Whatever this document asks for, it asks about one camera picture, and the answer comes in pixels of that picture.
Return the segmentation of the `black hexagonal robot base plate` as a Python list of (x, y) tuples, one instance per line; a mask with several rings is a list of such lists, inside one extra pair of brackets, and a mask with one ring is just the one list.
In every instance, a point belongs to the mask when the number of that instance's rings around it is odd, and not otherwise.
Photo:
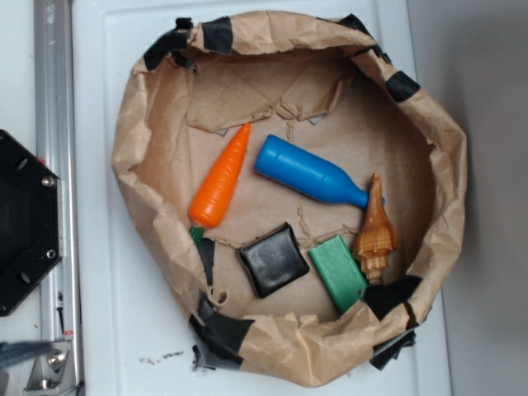
[(1, 315), (12, 314), (61, 258), (59, 179), (1, 131)]

